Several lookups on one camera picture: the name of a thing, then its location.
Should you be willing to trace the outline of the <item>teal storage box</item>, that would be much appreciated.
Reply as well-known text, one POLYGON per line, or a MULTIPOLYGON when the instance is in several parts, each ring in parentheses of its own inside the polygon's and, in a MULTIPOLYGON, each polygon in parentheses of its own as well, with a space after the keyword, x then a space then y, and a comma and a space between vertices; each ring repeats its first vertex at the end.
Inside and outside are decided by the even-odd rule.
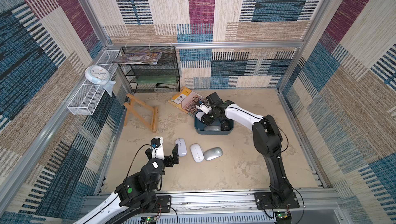
POLYGON ((234 121, 223 117, 212 119, 212 123, 207 125, 204 121, 209 121, 202 111, 195 113, 194 127, 201 135, 228 135, 234 129, 234 121))

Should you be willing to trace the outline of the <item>white oval mouse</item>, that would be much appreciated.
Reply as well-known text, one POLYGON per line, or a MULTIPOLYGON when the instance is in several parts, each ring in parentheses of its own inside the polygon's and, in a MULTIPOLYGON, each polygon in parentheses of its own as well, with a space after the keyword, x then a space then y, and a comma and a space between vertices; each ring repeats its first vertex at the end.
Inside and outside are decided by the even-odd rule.
POLYGON ((201 163, 204 160, 202 148, 199 144, 192 144, 190 146, 192 157, 196 163, 201 163))

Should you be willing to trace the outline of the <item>silver grey mouse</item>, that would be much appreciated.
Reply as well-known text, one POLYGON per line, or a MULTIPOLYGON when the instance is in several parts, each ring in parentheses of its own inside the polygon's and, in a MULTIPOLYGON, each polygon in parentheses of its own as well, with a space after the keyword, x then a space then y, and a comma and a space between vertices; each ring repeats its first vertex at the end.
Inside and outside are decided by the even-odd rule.
POLYGON ((206 161, 211 161, 221 156, 223 156, 223 151, 220 147, 211 148, 204 152, 204 159, 206 161))

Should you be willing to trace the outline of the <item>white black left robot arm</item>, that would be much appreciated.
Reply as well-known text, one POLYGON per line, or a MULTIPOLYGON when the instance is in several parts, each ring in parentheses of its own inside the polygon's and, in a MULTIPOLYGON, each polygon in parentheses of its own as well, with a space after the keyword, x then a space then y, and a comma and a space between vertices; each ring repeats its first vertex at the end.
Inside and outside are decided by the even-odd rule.
POLYGON ((178 144, 171 156, 149 159, 141 170, 116 187, 102 203, 76 221, 77 224, 122 224, 128 219, 147 214, 142 224, 155 223, 162 213, 171 211, 171 196, 157 196, 161 190, 166 167, 179 163, 178 144))

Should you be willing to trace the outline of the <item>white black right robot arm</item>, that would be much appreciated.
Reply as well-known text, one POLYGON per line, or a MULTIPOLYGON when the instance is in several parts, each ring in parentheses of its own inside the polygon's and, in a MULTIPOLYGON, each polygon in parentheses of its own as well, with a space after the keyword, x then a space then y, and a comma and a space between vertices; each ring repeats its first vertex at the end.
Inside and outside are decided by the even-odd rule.
POLYGON ((253 114, 232 101, 220 100, 217 103, 209 100, 199 101, 197 108, 209 118, 227 118, 252 131, 254 147, 264 157, 270 176, 270 191, 255 194, 259 210, 298 209, 300 207, 293 187, 286 177, 282 161, 283 137, 271 115, 253 114))

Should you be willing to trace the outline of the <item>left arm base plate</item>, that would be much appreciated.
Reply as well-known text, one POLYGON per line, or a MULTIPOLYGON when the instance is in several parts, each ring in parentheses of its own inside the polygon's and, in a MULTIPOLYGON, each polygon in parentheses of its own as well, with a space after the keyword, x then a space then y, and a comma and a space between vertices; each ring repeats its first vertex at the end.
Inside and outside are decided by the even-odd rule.
POLYGON ((170 213, 171 212, 171 204, 172 204, 172 196, 171 195, 159 195, 157 196, 157 202, 151 213, 162 214, 162 213, 170 213))

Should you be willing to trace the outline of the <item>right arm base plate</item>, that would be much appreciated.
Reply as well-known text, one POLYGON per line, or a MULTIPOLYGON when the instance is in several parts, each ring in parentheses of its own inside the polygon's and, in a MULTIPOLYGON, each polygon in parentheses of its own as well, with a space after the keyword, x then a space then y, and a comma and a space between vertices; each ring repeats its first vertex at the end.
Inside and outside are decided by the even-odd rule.
POLYGON ((300 204, 294 192, 280 196, 271 192, 258 192, 254 194, 256 206, 259 210, 271 209, 298 209, 300 204))

